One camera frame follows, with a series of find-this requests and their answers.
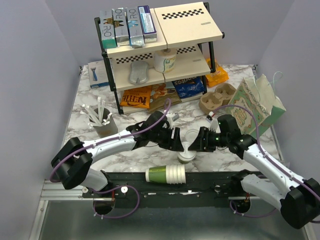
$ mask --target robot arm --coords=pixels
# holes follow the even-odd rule
[[[184,151],[180,140],[180,129],[171,128],[167,117],[164,117],[151,129],[144,131],[162,116],[163,113],[156,111],[146,121],[128,126],[126,130],[98,140],[82,142],[77,137],[71,138],[51,161],[51,166],[56,167],[74,151],[93,145],[92,148],[70,157],[56,170],[56,175],[66,190],[80,185],[101,191],[108,185],[108,176],[103,171],[94,170],[90,166],[103,158],[145,147],[149,142],[157,143],[163,149]]]
[[[260,197],[280,210],[283,218],[296,229],[320,214],[320,202],[298,183],[304,183],[320,196],[317,181],[313,178],[306,180],[292,172],[263,147],[258,146],[252,136],[241,134],[236,119],[231,115],[220,116],[217,120],[221,133],[201,127],[197,138],[188,148],[190,151],[213,152],[216,147],[228,147],[230,152],[259,169],[268,180],[260,179],[249,171],[241,171],[237,179],[242,190]]]
[[[52,167],[55,168],[66,156],[78,151],[55,172],[64,188],[72,189],[81,185],[96,191],[109,190],[113,187],[113,183],[108,180],[108,174],[90,168],[91,164],[110,155],[144,147],[149,142],[157,143],[163,149],[183,152],[180,129],[170,128],[166,117],[154,127],[149,128],[162,116],[163,113],[156,111],[146,121],[128,126],[122,132],[99,140],[81,142],[77,137],[71,138],[51,162]],[[266,181],[247,170],[240,171],[231,177],[232,185],[236,185],[236,190],[233,191],[235,194],[241,189],[242,192],[260,197],[280,210],[283,218],[296,229],[303,227],[320,214],[320,202],[302,185],[293,181],[293,177],[320,196],[318,182],[312,178],[305,180],[293,173],[260,148],[252,136],[241,134],[235,118],[231,115],[220,116],[218,126],[220,133],[212,130],[215,127],[201,127],[197,138],[188,149],[197,152],[213,152],[216,147],[228,147],[230,152],[255,166],[268,178]],[[91,145],[93,145],[92,148],[79,152]],[[277,167],[271,164],[266,156],[274,161]],[[290,173],[291,177],[281,172],[278,167]]]

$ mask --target cardboard cup holder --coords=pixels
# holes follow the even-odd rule
[[[209,114],[216,108],[227,105],[235,92],[236,89],[231,84],[219,84],[214,92],[207,92],[202,95],[199,101],[199,107],[205,114]]]

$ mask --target marble countertop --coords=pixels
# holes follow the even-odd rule
[[[227,83],[238,87],[243,78],[253,77],[253,71],[249,65],[223,65],[229,75]],[[131,114],[118,114],[114,93],[108,86],[91,89],[89,85],[88,66],[82,70],[78,90],[76,93],[71,117],[67,127],[65,141],[72,137],[79,137],[81,141],[98,139],[94,129],[89,129],[88,118],[80,114],[82,104],[90,106],[97,105],[97,97],[100,96],[106,101],[106,108],[113,113],[114,121],[118,131],[124,130],[129,125],[144,121],[148,118],[147,111],[140,111]],[[171,107],[169,113],[178,113],[179,119],[174,122],[175,127],[180,128],[181,140],[189,129],[199,129],[201,126],[209,126],[205,114],[200,110],[199,99],[180,103]],[[262,146],[276,159],[279,159],[276,143],[271,129],[267,130],[261,137]],[[163,165],[180,164],[177,153],[154,146],[150,142],[148,146],[133,151],[121,152],[106,157],[91,167],[95,170],[106,172],[144,172],[147,168]],[[213,153],[198,152],[196,158],[185,165],[187,172],[212,172],[212,171],[257,171],[251,164],[241,160],[229,150],[217,150]]]

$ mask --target checkered pattern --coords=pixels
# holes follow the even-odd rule
[[[136,56],[126,56],[126,57],[121,57],[121,58],[116,58],[116,64],[124,64],[124,63],[130,63],[134,61],[139,61],[139,60],[145,60],[145,59],[152,59],[152,53],[145,53],[142,55],[136,55]]]
[[[196,51],[196,48],[194,46],[189,46],[189,47],[177,49],[176,54],[186,54],[186,53],[191,53],[191,52],[195,52],[195,51]]]
[[[202,8],[189,10],[189,11],[182,11],[182,12],[178,11],[173,13],[162,14],[162,17],[163,19],[177,19],[177,18],[189,17],[189,16],[199,15],[199,14],[204,14],[204,12],[202,11]]]

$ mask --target white lid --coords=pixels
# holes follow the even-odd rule
[[[184,162],[190,162],[192,161],[195,157],[197,152],[196,151],[189,151],[188,147],[191,145],[190,142],[184,141],[182,143],[182,146],[184,148],[184,152],[178,152],[178,158],[181,159]]]
[[[185,140],[190,144],[192,144],[196,140],[198,134],[199,134],[199,130],[190,129],[185,133]]]

